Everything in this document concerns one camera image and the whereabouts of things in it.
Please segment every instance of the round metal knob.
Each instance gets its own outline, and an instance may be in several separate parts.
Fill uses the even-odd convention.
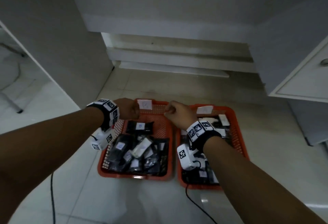
[[[327,58],[327,59],[323,59],[323,60],[320,62],[320,66],[327,67],[327,66],[328,66],[328,58]]]

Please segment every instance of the person's right arm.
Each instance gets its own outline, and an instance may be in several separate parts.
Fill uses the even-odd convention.
[[[170,102],[165,116],[183,130],[197,121],[196,114],[178,102]],[[204,144],[203,151],[220,186],[244,223],[325,223],[223,139],[211,137]]]

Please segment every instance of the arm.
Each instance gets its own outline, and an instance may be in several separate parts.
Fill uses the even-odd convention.
[[[165,116],[183,130],[198,120],[188,106],[178,102],[170,103]],[[203,151],[244,223],[325,223],[223,139],[211,137]]]
[[[121,119],[137,119],[139,105],[114,101]],[[101,110],[83,110],[0,135],[0,223],[9,221],[20,202],[68,160],[104,120]]]

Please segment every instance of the hand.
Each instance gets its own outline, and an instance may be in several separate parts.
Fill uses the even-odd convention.
[[[120,110],[120,119],[138,119],[140,115],[139,104],[128,98],[114,100]]]
[[[196,114],[187,105],[171,101],[165,108],[164,116],[175,124],[176,127],[187,130],[193,123],[198,121]]]

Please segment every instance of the orange basket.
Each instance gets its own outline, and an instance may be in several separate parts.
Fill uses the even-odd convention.
[[[152,100],[153,109],[145,110],[140,109],[140,118],[138,122],[152,122],[154,121],[153,131],[154,138],[169,138],[169,153],[168,153],[168,164],[167,173],[164,176],[151,176],[142,174],[132,174],[132,173],[117,173],[111,172],[104,167],[104,161],[108,156],[112,142],[121,133],[126,133],[126,128],[128,125],[128,120],[118,120],[114,125],[115,139],[109,143],[108,147],[101,153],[99,163],[98,163],[98,173],[103,177],[114,177],[114,178],[138,178],[138,179],[148,179],[148,180],[161,180],[166,181],[172,177],[172,162],[173,162],[173,127],[170,121],[164,116],[165,107],[169,103],[166,101],[155,101]]]
[[[206,105],[206,104],[195,104],[190,106],[193,111],[197,111],[197,108],[200,106],[213,106],[213,105]],[[211,117],[211,116],[217,116],[218,114],[225,114],[230,122],[230,134],[232,139],[232,145],[233,147],[240,152],[245,158],[249,160],[245,143],[243,140],[243,137],[241,135],[238,121],[236,118],[235,112],[227,106],[213,106],[213,110],[211,114],[197,114],[197,116],[202,117]],[[177,147],[181,144],[181,130],[178,129],[175,134]],[[178,180],[180,182],[180,185],[184,188],[186,188],[187,184],[182,180],[182,167],[179,162],[178,164]],[[221,186],[219,185],[202,185],[202,184],[189,184],[188,189],[215,189],[215,190],[222,190]]]

